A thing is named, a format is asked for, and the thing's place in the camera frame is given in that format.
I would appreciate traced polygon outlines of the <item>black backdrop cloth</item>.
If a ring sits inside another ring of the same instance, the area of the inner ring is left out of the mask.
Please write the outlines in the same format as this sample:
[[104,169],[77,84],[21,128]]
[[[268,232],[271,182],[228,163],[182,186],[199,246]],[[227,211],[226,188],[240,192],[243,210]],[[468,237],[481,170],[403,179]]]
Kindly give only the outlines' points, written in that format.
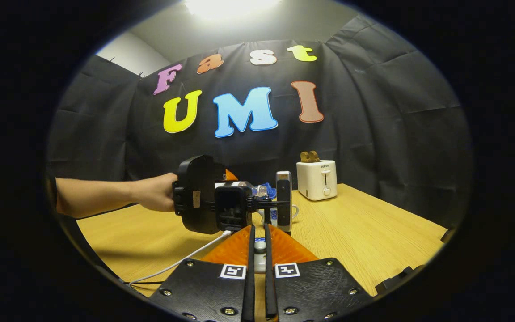
[[59,103],[46,162],[60,178],[135,181],[207,154],[260,185],[282,170],[296,183],[310,150],[335,161],[338,183],[444,228],[466,213],[472,149],[456,94],[419,49],[364,16],[326,42],[216,47],[144,78],[94,56]]

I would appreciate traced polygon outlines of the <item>ceiling light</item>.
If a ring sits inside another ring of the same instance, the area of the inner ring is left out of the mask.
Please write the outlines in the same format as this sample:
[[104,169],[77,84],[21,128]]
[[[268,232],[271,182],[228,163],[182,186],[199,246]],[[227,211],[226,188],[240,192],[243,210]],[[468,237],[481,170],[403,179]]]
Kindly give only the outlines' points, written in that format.
[[184,0],[188,12],[205,20],[243,17],[266,11],[282,0]]

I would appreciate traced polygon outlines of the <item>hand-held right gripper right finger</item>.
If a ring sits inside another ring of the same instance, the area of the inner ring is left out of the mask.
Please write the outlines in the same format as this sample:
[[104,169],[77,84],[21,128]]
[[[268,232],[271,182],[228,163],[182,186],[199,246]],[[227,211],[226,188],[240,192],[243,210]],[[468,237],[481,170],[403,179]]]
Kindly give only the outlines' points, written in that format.
[[296,241],[264,224],[264,307],[270,322],[337,322],[375,299],[336,258],[284,259],[279,248]]

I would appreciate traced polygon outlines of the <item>white blue-patterned teacup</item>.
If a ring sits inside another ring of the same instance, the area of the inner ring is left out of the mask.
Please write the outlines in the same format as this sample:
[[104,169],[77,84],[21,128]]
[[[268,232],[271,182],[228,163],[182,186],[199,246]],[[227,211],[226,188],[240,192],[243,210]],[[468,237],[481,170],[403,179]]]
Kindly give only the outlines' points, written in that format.
[[[259,209],[257,213],[261,216],[261,223],[263,224],[265,222],[266,216],[265,216],[265,210]],[[296,204],[293,204],[291,207],[291,220],[293,221],[299,214],[299,208]],[[278,226],[278,212],[277,208],[271,208],[270,209],[270,223],[274,225],[275,227]]]

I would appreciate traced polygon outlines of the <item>white toaster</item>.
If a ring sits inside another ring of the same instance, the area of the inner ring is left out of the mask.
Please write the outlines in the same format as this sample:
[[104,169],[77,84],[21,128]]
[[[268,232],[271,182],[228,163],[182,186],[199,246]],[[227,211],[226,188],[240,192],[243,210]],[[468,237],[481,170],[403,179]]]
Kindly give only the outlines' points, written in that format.
[[337,196],[336,171],[333,160],[296,163],[298,192],[309,200],[325,200]]

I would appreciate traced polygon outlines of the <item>white teacup lid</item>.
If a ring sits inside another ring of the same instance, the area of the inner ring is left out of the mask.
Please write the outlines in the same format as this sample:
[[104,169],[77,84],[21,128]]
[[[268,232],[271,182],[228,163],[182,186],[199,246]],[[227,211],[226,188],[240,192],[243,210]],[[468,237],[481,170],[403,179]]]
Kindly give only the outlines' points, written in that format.
[[255,238],[253,253],[255,274],[264,274],[266,271],[266,246],[264,237]]

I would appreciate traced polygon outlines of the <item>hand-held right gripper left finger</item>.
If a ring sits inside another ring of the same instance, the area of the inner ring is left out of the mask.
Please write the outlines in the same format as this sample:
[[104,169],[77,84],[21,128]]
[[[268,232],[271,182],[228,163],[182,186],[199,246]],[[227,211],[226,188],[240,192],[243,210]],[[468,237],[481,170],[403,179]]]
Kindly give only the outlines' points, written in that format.
[[255,322],[255,226],[231,235],[201,260],[182,260],[150,296],[188,322]]

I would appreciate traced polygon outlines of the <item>clear plastic water bottle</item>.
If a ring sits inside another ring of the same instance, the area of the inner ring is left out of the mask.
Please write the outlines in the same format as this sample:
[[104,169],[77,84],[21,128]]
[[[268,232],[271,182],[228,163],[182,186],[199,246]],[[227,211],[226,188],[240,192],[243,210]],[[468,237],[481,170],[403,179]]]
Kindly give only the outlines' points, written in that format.
[[223,181],[223,182],[216,182],[215,188],[221,187],[221,186],[245,186],[251,189],[252,195],[257,196],[260,198],[269,197],[268,188],[264,185],[257,185],[254,186],[248,181]]

